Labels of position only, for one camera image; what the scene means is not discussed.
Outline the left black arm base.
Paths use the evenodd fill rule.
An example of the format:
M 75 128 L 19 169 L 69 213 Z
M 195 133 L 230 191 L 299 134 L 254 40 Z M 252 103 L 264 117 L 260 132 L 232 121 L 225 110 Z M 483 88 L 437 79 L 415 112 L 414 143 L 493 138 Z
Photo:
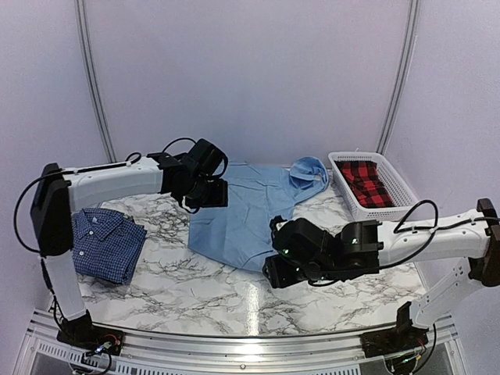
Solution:
M 75 320 L 55 319 L 59 332 L 59 342 L 94 351 L 105 343 L 110 343 L 107 350 L 111 355 L 119 355 L 123 347 L 124 332 L 121 330 L 95 325 L 89 311 Z

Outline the light blue long sleeve shirt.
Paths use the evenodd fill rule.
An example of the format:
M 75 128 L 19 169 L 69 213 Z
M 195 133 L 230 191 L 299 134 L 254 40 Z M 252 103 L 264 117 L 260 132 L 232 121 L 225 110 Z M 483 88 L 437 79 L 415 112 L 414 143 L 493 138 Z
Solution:
M 187 247 L 235 269 L 259 273 L 276 253 L 270 221 L 293 217 L 295 206 L 329 185 L 325 165 L 315 157 L 296 160 L 288 169 L 232 161 L 224 179 L 228 206 L 201 209 L 189 223 Z

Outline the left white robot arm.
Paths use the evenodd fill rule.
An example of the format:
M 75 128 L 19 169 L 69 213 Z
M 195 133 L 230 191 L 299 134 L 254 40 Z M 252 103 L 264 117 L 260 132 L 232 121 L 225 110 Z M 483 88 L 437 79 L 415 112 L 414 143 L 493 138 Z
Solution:
M 227 167 L 227 155 L 201 138 L 178 155 L 153 152 L 134 160 L 80 168 L 50 163 L 23 189 L 22 195 L 35 190 L 30 219 L 37 241 L 36 248 L 24 248 L 41 258 L 48 289 L 62 316 L 70 321 L 67 333 L 79 346 L 93 347 L 99 336 L 96 326 L 86 321 L 88 311 L 70 256 L 73 213 L 114 199 L 151 194 L 170 195 L 190 213 L 225 207 Z

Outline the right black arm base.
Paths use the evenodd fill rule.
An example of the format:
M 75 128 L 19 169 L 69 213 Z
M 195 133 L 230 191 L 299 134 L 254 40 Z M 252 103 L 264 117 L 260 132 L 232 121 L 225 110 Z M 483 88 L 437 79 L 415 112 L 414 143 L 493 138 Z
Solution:
M 428 343 L 429 328 L 418 328 L 413 324 L 410 318 L 411 304 L 411 302 L 406 302 L 398 309 L 394 327 L 366 332 L 360 336 L 365 357 L 390 355 L 414 349 L 420 343 Z

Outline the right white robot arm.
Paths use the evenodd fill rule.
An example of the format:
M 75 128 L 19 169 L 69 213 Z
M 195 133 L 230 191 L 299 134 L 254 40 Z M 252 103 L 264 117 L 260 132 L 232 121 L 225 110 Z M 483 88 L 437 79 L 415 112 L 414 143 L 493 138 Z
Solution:
M 272 288 L 306 281 L 312 286 L 354 280 L 406 263 L 457 258 L 451 273 L 423 297 L 398 309 L 387 343 L 402 350 L 444 313 L 481 288 L 499 285 L 499 218 L 488 198 L 455 216 L 399 222 L 364 220 L 344 225 L 336 234 L 307 219 L 270 221 L 276 255 L 262 273 Z

